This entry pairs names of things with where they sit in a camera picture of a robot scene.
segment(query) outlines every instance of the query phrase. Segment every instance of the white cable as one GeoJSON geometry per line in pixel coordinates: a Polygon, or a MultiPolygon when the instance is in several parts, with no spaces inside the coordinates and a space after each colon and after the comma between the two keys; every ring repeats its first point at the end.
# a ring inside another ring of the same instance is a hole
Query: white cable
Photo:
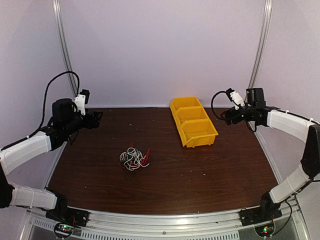
{"type": "Polygon", "coordinates": [[[138,151],[134,147],[129,147],[125,152],[121,153],[119,159],[121,164],[128,169],[129,171],[134,171],[140,167],[147,167],[149,165],[143,165],[142,162],[145,160],[147,156],[143,156],[143,154],[138,151]]]}

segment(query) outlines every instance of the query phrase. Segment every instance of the black mounting plate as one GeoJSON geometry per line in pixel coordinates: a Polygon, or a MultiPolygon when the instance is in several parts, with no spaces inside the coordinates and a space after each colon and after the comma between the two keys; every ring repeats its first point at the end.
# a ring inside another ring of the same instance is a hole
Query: black mounting plate
{"type": "Polygon", "coordinates": [[[270,221],[272,219],[277,219],[282,216],[282,213],[279,209],[274,211],[274,216],[270,216],[270,219],[260,219],[259,213],[261,213],[260,206],[250,209],[242,208],[239,212],[242,226],[255,225],[266,221],[270,221]]]}
{"type": "MultiPolygon", "coordinates": [[[[68,207],[66,214],[64,214],[63,218],[64,218],[64,222],[68,223],[70,226],[74,225],[74,218],[75,218],[75,225],[79,227],[86,227],[88,214],[89,214],[88,211],[68,207]]],[[[45,214],[45,217],[55,221],[63,220],[60,214],[54,210],[47,211],[45,214]]]]}

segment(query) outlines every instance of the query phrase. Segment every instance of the yellow plastic tray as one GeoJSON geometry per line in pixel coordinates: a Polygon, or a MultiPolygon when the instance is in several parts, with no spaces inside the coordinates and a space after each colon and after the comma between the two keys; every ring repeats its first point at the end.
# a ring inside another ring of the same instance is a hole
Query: yellow plastic tray
{"type": "Polygon", "coordinates": [[[194,148],[215,142],[219,134],[196,96],[175,98],[170,109],[182,146],[194,148]]]}

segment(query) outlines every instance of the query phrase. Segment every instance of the robotic arm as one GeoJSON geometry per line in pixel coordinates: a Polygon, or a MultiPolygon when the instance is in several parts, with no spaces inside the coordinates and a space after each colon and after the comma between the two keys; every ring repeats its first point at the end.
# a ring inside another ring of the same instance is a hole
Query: robotic arm
{"type": "Polygon", "coordinates": [[[59,99],[52,104],[52,117],[31,137],[26,137],[0,149],[0,208],[9,206],[37,207],[61,212],[67,199],[55,191],[35,189],[8,182],[6,176],[36,156],[59,148],[80,129],[96,129],[103,113],[85,108],[90,92],[82,90],[72,101],[59,99]]]}
{"type": "Polygon", "coordinates": [[[234,103],[234,107],[217,116],[213,108],[213,100],[218,95],[216,94],[212,98],[211,108],[216,117],[224,120],[227,125],[253,121],[255,128],[262,125],[278,129],[305,143],[302,160],[297,169],[262,196],[260,207],[242,216],[244,226],[270,220],[277,215],[282,202],[301,192],[320,173],[320,124],[313,118],[307,119],[277,107],[266,106],[262,88],[247,89],[245,104],[240,95],[231,88],[223,93],[234,103]]]}

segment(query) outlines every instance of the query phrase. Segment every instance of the bundle of wires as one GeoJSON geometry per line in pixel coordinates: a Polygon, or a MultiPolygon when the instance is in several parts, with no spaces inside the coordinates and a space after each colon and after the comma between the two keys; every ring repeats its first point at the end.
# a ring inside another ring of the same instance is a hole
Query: bundle of wires
{"type": "Polygon", "coordinates": [[[150,156],[150,149],[146,154],[143,154],[139,150],[133,147],[133,144],[130,144],[130,147],[120,155],[120,166],[128,169],[129,171],[137,170],[142,167],[145,168],[149,166],[147,163],[150,156]]]}

